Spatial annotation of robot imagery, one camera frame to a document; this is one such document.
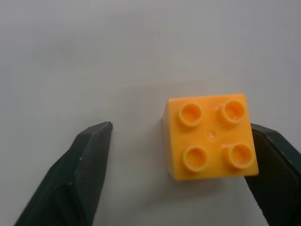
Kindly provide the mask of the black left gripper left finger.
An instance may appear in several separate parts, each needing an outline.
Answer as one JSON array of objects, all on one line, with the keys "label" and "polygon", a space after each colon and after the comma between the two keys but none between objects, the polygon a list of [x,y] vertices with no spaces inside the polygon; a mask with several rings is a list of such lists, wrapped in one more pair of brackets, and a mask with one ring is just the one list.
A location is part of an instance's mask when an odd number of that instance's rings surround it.
[{"label": "black left gripper left finger", "polygon": [[92,226],[109,156],[110,121],[80,132],[48,170],[14,226]]}]

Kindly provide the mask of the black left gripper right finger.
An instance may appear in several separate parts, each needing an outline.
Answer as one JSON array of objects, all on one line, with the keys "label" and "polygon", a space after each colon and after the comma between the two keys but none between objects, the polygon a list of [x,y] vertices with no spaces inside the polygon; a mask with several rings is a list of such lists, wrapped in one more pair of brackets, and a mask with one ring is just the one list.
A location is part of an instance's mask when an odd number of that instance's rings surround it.
[{"label": "black left gripper right finger", "polygon": [[301,153],[280,133],[252,124],[259,173],[245,178],[269,226],[301,226]]}]

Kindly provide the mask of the orange studded building brick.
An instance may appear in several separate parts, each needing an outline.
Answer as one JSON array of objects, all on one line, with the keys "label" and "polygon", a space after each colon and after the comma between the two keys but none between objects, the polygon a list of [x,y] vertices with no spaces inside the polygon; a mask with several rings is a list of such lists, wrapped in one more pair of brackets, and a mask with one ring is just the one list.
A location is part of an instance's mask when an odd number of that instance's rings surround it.
[{"label": "orange studded building brick", "polygon": [[162,123],[166,168],[175,180],[259,173],[244,94],[171,98]]}]

